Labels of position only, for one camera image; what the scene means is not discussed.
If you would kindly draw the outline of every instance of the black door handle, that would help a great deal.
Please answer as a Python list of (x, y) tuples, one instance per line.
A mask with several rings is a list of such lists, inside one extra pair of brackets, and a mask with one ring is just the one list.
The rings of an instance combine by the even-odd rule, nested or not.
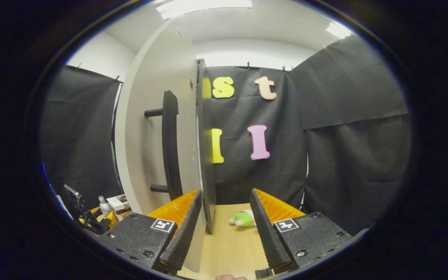
[(144, 117), (162, 116), (162, 150), (163, 165), (165, 169), (165, 179), (167, 189), (164, 186), (151, 185), (152, 191), (169, 193), (170, 200), (174, 200), (183, 195), (181, 186), (181, 174), (179, 173), (179, 158), (177, 155), (177, 114), (179, 104), (177, 97), (167, 90), (163, 95), (163, 106), (161, 109), (146, 110)]

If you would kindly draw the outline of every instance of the white wall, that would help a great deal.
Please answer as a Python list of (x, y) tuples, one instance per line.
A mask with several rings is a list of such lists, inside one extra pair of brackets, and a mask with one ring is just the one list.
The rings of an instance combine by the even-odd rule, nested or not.
[(205, 59), (207, 67), (246, 66), (286, 70), (296, 67), (317, 53), (309, 48), (281, 42), (256, 39), (230, 39), (193, 43), (197, 59)]
[(136, 54), (106, 32), (100, 32), (80, 48), (67, 65), (124, 81)]

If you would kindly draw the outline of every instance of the white bottle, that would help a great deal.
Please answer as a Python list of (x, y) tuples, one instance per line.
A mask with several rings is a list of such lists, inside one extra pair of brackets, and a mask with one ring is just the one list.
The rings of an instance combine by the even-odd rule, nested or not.
[(104, 219), (107, 217), (107, 215), (112, 210), (112, 206), (105, 200), (105, 197), (99, 196), (98, 199), (100, 200), (100, 210), (104, 215)]

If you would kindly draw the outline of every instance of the black curtain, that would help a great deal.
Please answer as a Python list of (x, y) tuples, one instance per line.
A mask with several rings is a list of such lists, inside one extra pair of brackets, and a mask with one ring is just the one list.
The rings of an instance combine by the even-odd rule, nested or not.
[[(210, 80), (233, 79), (234, 95), (212, 97), (212, 126), (221, 129), (220, 150), (224, 162), (215, 164), (217, 204), (247, 203), (258, 188), (300, 206), (306, 176), (306, 142), (297, 105), (295, 85), (288, 74), (268, 68), (208, 67)], [(254, 80), (274, 81), (274, 100), (260, 96)], [(247, 127), (267, 126), (270, 157), (253, 161), (252, 139)]]
[(308, 58), (290, 77), (309, 155), (306, 211), (356, 234), (401, 187), (411, 142), (405, 91), (378, 52), (354, 36)]
[(112, 158), (112, 116), (119, 82), (64, 66), (48, 90), (40, 126), (41, 154), (49, 183), (77, 216), (64, 184), (77, 190), (89, 209), (98, 196), (123, 193)]

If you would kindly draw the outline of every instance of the stuffed toy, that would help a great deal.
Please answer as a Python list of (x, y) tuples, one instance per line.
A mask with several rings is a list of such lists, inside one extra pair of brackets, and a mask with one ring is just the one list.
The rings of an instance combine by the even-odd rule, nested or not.
[(238, 227), (249, 227), (255, 224), (254, 213), (252, 210), (239, 211), (233, 218), (229, 220), (231, 225), (237, 225)]

